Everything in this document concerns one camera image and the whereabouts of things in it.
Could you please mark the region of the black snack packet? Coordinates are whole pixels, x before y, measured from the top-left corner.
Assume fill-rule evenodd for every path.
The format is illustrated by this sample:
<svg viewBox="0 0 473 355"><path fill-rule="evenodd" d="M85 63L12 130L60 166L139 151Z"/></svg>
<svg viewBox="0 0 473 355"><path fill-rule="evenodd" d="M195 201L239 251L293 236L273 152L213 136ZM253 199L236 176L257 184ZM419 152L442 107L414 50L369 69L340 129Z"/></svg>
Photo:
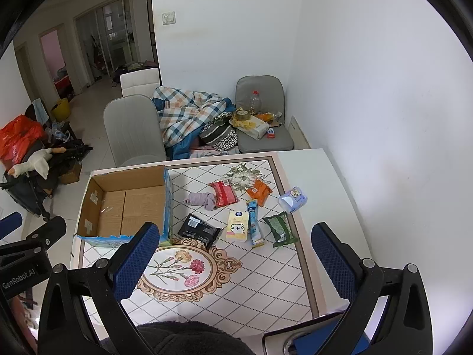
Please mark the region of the black snack packet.
<svg viewBox="0 0 473 355"><path fill-rule="evenodd" d="M178 232L180 237L203 243L207 250L213 246L220 234L220 228L213 227L193 214L187 215Z"/></svg>

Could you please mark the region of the green wipes packet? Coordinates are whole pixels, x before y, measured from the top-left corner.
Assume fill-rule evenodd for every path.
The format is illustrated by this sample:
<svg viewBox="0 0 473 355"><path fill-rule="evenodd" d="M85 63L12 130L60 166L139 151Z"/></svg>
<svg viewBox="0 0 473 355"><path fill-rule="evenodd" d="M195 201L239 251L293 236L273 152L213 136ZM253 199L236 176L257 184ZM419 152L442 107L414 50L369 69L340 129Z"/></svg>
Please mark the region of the green wipes packet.
<svg viewBox="0 0 473 355"><path fill-rule="evenodd" d="M281 212L277 215L264 217L263 221L268 225L274 238L274 248L294 244L297 242L296 236L289 226L288 215Z"/></svg>

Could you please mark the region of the lavender tissue pack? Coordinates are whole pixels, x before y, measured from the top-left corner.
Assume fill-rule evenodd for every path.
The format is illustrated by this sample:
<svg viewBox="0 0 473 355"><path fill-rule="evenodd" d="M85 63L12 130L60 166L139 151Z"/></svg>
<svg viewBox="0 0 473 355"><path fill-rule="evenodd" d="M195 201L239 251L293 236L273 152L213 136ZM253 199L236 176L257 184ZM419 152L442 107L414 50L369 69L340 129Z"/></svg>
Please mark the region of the lavender tissue pack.
<svg viewBox="0 0 473 355"><path fill-rule="evenodd" d="M293 187L278 198L278 203L284 212L290 214L299 210L308 201L307 196L299 187Z"/></svg>

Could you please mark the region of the purple socks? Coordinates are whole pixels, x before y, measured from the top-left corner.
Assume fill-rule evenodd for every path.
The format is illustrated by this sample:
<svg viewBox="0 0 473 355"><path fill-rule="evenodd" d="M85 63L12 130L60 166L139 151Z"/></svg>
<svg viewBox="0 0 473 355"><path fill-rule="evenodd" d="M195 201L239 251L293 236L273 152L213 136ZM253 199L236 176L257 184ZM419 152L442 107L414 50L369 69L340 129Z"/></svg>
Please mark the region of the purple socks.
<svg viewBox="0 0 473 355"><path fill-rule="evenodd" d="M212 211L216 208L216 197L209 192L192 192L184 199L184 203L194 207L204 207L206 210Z"/></svg>

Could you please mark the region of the blue tube packet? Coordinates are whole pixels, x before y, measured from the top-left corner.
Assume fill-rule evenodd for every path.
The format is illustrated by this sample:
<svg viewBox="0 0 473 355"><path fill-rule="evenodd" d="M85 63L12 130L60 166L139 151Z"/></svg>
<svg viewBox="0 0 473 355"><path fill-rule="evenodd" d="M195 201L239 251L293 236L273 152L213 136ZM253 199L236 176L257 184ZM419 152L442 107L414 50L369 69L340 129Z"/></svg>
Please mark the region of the blue tube packet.
<svg viewBox="0 0 473 355"><path fill-rule="evenodd" d="M249 214L249 237L253 248L260 247L264 244L263 237L257 218L258 204L256 200L247 202L247 212Z"/></svg>

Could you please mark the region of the yellow tissue pack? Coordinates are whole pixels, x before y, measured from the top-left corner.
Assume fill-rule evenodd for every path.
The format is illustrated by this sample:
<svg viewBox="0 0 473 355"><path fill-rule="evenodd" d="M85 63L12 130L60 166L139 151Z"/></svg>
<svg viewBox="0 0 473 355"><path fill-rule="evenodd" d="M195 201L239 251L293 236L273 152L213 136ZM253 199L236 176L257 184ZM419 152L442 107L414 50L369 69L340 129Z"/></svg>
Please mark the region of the yellow tissue pack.
<svg viewBox="0 0 473 355"><path fill-rule="evenodd" d="M248 212L230 212L225 237L230 241L247 241L249 229Z"/></svg>

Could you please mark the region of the orange snack packet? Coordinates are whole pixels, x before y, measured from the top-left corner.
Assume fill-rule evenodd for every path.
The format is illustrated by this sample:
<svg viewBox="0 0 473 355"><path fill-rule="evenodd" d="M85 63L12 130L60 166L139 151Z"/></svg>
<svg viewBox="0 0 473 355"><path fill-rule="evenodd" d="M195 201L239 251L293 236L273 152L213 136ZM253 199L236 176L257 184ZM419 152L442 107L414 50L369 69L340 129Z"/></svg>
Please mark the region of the orange snack packet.
<svg viewBox="0 0 473 355"><path fill-rule="evenodd" d="M269 195L272 193L272 190L268 184L256 179L253 186L246 190L246 193L252 200L257 201L259 207L263 207Z"/></svg>

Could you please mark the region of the red snack packet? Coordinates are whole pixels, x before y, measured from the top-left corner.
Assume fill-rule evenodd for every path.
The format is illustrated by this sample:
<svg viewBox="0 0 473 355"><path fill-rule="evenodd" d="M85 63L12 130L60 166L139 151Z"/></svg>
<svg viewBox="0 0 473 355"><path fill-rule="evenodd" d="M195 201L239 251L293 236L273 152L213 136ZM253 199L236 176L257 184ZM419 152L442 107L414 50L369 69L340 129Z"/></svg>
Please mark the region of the red snack packet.
<svg viewBox="0 0 473 355"><path fill-rule="evenodd" d="M222 208L230 204L235 204L239 200L233 191L231 183L228 180L220 180L210 183L209 186L215 192L216 207Z"/></svg>

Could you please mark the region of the black stroller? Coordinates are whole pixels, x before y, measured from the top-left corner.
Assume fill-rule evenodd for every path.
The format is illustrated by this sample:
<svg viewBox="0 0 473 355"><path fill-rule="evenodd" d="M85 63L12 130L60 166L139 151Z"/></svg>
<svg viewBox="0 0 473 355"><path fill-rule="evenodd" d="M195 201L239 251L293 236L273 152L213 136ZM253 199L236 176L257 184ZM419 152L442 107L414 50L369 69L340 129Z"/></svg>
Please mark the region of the black stroller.
<svg viewBox="0 0 473 355"><path fill-rule="evenodd" d="M53 123L46 129L46 139L36 141L21 163L25 163L35 151L46 148L67 150L64 153L53 154L48 160L49 173L46 180L36 171L14 178L8 174L10 169L5 170L1 178L1 190L6 191L18 205L44 220L51 218L51 214L44 207L44 201L54 195L61 184L60 176L68 172L75 162L82 164L85 156L93 150L91 145L85 144L76 136L68 121Z"/></svg>

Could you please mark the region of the small cardboard box on floor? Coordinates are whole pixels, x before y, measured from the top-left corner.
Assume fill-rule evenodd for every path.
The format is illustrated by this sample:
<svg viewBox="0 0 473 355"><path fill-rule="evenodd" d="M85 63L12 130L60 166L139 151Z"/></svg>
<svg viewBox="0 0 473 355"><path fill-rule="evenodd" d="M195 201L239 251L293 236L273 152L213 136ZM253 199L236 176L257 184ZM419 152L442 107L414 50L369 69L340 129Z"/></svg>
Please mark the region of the small cardboard box on floor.
<svg viewBox="0 0 473 355"><path fill-rule="evenodd" d="M62 185L77 183L80 180L81 172L82 164L80 162L75 162L68 172L60 176L59 181Z"/></svg>

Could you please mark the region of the yellow bucket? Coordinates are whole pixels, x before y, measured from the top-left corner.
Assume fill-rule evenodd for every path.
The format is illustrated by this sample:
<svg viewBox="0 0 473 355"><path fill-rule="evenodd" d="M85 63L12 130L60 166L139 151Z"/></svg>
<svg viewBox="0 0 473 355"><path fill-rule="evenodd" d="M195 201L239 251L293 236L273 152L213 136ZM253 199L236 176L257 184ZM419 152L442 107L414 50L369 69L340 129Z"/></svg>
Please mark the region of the yellow bucket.
<svg viewBox="0 0 473 355"><path fill-rule="evenodd" d="M71 105L68 98L60 99L51 109L54 119L61 123L71 116Z"/></svg>

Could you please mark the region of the plaid blanket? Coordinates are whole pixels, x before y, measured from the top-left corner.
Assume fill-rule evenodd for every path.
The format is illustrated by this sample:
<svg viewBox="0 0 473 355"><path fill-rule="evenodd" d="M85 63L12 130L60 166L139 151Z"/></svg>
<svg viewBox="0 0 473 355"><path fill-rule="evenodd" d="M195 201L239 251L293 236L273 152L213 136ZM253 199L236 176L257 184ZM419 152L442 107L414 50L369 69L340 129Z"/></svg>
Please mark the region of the plaid blanket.
<svg viewBox="0 0 473 355"><path fill-rule="evenodd" d="M152 102L157 109L163 143L167 148L178 144L220 114L235 110L230 98L165 86L155 89Z"/></svg>

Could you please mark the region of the pink floral cloth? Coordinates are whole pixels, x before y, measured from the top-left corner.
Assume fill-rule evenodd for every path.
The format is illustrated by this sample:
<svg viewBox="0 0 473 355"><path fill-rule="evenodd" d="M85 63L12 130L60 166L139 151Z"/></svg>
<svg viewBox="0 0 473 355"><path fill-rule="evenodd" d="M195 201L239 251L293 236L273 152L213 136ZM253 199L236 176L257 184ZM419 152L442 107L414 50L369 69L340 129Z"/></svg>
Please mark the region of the pink floral cloth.
<svg viewBox="0 0 473 355"><path fill-rule="evenodd" d="M199 147L199 148L191 150L189 158L194 159L194 158L203 158L203 157L210 157L210 156L230 156L230 155L236 155L239 153L240 151L238 147L230 148L229 150L226 150L226 151L219 151L219 150L216 150L215 148L212 148L211 146L206 146L206 147Z"/></svg>

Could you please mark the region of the striped black hat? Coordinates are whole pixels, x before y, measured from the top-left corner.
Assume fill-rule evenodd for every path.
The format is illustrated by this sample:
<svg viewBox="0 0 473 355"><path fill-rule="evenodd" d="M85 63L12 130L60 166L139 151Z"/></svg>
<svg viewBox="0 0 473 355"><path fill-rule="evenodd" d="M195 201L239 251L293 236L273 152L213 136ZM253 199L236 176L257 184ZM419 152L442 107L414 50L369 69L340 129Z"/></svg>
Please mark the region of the striped black hat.
<svg viewBox="0 0 473 355"><path fill-rule="evenodd" d="M199 138L204 145L216 151L229 151L238 145L238 134L230 123L207 124Z"/></svg>

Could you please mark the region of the grey chair with clutter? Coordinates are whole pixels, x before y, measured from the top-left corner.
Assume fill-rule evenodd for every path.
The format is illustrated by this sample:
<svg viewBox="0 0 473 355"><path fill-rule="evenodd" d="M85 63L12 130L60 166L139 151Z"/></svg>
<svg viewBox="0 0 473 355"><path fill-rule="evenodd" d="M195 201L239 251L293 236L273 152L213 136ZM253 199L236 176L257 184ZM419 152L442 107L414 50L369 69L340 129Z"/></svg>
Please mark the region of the grey chair with clutter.
<svg viewBox="0 0 473 355"><path fill-rule="evenodd" d="M294 142L289 131L285 128L285 92L281 81L271 75L244 76L236 83L235 101L238 108L250 110L252 94L257 91L260 97L261 113L279 114L279 126L272 127L275 137L270 139L264 135L261 139L254 139L238 131L238 148L241 153L256 153L267 151L291 151Z"/></svg>

